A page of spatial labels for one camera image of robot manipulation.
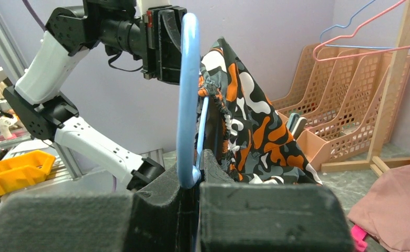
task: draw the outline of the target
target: wooden pole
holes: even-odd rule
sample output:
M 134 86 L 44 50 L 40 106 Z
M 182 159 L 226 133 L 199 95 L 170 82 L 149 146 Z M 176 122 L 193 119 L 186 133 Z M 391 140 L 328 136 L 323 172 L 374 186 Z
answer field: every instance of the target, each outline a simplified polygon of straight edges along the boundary
M 391 159 L 381 159 L 387 167 L 396 168 L 410 164 L 410 157 L 394 157 Z M 371 163 L 367 160 L 343 161 L 321 164 L 321 172 L 344 172 L 369 170 Z
M 410 0 L 405 4 L 402 22 L 397 37 L 397 47 L 410 45 Z M 402 78 L 408 50 L 395 51 L 392 55 L 389 72 L 383 90 L 377 122 L 372 136 L 371 146 L 367 155 L 367 161 L 372 163 L 374 156 L 380 156 L 385 140 L 386 129 L 390 125 L 391 111 L 397 102 L 399 82 Z

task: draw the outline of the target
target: pink clip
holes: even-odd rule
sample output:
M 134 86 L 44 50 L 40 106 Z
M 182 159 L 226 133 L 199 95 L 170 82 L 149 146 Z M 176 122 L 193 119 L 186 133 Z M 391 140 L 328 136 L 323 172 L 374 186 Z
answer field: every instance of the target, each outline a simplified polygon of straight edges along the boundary
M 7 138 L 7 140 L 15 139 L 15 138 L 17 138 L 17 136 L 16 136 L 15 134 L 12 134 L 12 136 L 10 136 L 9 138 Z
M 355 241 L 355 250 L 357 252 L 365 252 L 367 248 L 367 242 L 365 242 L 364 239 L 367 236 L 367 232 L 359 226 L 354 225 L 354 227 L 352 227 L 351 229 L 351 234 Z

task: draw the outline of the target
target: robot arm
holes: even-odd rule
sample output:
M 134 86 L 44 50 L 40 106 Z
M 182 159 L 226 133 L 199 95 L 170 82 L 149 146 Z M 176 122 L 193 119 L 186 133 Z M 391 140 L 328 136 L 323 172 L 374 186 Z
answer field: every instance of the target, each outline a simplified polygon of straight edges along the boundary
M 150 4 L 166 4 L 152 7 Z M 128 189 L 142 187 L 164 168 L 131 153 L 92 128 L 60 88 L 76 65 L 100 42 L 108 56 L 123 51 L 142 59 L 143 77 L 178 84 L 180 24 L 186 9 L 168 0 L 148 1 L 142 17 L 128 0 L 84 0 L 60 7 L 46 24 L 42 46 L 30 68 L 4 97 L 34 137 L 73 149 L 111 172 Z

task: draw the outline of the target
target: camouflage fabric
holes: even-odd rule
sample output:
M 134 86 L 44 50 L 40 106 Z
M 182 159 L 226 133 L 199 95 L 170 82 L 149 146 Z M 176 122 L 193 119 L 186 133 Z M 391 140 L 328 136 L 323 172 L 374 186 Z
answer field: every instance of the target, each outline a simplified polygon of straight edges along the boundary
M 321 183 L 270 100 L 224 38 L 214 43 L 201 62 L 198 120 L 205 96 L 220 111 L 222 168 L 235 181 Z

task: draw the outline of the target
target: gray floor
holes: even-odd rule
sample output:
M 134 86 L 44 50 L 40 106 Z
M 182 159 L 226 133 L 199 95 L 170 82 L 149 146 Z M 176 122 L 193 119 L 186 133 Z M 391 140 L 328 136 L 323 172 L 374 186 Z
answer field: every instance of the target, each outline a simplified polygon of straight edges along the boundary
M 349 160 L 364 160 L 367 153 L 352 157 Z M 392 145 L 386 144 L 382 150 L 382 158 L 400 158 L 409 156 L 404 150 Z M 163 155 L 166 167 L 171 167 L 176 162 L 176 152 L 169 152 Z M 341 202 L 341 205 L 347 214 L 351 207 L 357 203 L 371 188 L 377 179 L 377 175 L 372 170 L 353 171 L 353 172 L 333 172 L 320 173 L 320 178 L 324 185 L 329 187 Z M 371 238 L 368 238 L 368 252 L 386 251 L 380 244 Z

